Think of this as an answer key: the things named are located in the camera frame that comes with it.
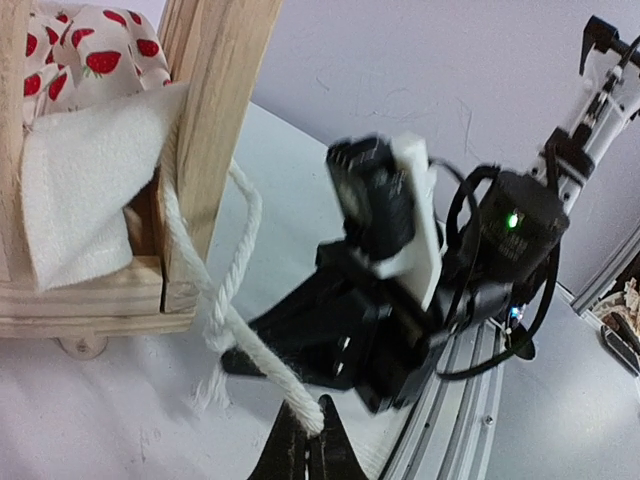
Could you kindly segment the wooden pet bed frame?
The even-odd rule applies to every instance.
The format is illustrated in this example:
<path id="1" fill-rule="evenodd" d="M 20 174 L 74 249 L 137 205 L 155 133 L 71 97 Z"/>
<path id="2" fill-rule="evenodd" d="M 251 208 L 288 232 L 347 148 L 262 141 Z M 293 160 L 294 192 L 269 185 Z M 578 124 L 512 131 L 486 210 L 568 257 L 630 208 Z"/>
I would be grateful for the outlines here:
<path id="1" fill-rule="evenodd" d="M 1 335 L 91 359 L 188 330 L 281 5 L 1 5 Z"/>

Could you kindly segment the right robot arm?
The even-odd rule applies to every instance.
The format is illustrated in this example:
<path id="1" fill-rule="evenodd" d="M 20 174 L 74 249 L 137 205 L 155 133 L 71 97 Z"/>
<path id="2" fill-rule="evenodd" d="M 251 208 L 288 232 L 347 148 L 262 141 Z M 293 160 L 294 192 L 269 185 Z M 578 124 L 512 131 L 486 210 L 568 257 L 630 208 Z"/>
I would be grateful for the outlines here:
<path id="1" fill-rule="evenodd" d="M 251 330 L 296 379 L 355 390 L 378 413 L 428 380 L 465 381 L 534 351 L 573 205 L 639 114 L 639 50 L 592 17 L 581 55 L 604 71 L 567 127 L 524 173 L 481 164 L 458 175 L 444 223 L 433 208 L 445 163 L 422 138 L 345 138 L 325 162 L 343 216 L 316 269 Z"/>

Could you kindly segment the strawberry print ruffled mattress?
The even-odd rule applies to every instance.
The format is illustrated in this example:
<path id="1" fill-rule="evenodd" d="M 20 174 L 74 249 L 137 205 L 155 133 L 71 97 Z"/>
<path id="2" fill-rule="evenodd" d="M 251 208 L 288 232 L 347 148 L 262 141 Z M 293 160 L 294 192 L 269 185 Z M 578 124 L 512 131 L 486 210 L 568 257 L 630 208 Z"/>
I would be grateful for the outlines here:
<path id="1" fill-rule="evenodd" d="M 187 89 L 138 12 L 37 2 L 24 60 L 22 208 L 36 286 L 126 267 L 125 207 L 152 179 Z"/>

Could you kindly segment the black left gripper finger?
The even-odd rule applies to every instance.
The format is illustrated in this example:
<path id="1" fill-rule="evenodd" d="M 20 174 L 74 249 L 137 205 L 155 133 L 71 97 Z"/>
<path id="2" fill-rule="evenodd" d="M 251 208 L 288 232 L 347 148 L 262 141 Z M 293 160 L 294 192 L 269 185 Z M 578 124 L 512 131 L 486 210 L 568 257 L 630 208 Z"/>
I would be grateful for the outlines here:
<path id="1" fill-rule="evenodd" d="M 322 432 L 306 442 L 310 480 L 367 480 L 330 395 L 319 398 L 324 413 Z"/>

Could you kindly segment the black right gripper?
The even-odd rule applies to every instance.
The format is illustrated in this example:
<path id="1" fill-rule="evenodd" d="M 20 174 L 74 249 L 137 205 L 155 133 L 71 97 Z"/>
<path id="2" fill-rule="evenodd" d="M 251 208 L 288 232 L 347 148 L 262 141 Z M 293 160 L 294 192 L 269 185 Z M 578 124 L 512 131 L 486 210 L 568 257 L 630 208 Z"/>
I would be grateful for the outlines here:
<path id="1" fill-rule="evenodd" d="M 422 308 L 395 279 L 378 280 L 346 243 L 318 246 L 318 270 L 263 315 L 251 330 L 307 384 L 356 390 L 372 413 L 420 397 L 444 346 L 435 296 Z M 283 402 L 252 480 L 304 480 L 306 433 Z"/>

